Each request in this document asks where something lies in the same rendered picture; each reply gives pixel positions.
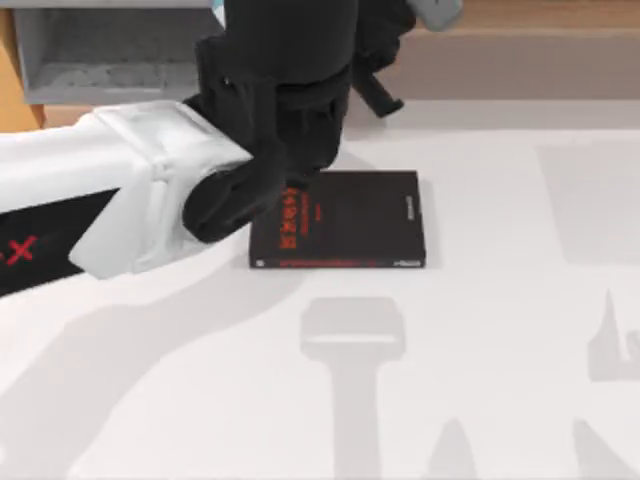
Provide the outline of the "pale grey rounded box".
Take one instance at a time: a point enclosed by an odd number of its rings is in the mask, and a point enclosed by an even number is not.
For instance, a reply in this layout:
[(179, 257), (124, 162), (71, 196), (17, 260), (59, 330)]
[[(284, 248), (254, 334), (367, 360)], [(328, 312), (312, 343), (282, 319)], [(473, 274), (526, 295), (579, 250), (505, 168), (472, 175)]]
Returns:
[(432, 32), (450, 28), (461, 16), (463, 0), (412, 0), (416, 15)]

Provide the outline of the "black book with red lettering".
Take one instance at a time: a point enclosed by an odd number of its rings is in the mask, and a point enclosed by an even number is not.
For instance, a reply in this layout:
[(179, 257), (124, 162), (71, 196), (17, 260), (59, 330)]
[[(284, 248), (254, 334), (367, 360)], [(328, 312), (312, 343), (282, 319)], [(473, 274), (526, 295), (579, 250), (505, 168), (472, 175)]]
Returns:
[(254, 269), (421, 268), (426, 244), (418, 174), (334, 170), (288, 187), (251, 225)]

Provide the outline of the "pale wooden cabinet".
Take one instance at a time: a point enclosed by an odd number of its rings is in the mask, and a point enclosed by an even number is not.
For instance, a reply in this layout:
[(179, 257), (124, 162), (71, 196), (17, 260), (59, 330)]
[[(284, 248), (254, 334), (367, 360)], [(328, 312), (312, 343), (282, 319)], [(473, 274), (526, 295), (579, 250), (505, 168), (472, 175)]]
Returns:
[(465, 0), (381, 78), (413, 100), (638, 100), (640, 0)]

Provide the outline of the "grey pierced drawer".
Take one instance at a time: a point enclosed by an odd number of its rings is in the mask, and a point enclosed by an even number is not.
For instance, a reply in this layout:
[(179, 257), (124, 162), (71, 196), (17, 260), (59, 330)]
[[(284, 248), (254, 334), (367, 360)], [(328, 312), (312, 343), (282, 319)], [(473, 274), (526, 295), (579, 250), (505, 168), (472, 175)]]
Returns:
[(216, 0), (0, 0), (13, 16), (24, 98), (114, 104), (186, 98), (194, 47), (220, 32)]

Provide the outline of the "wooden cupboard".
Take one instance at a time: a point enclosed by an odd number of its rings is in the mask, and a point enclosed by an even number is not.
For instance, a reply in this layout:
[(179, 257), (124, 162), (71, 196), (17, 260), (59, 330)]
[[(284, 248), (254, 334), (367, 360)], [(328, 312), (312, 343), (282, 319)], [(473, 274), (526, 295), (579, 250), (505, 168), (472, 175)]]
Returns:
[(25, 102), (13, 12), (0, 8), (0, 133), (42, 129), (42, 105)]

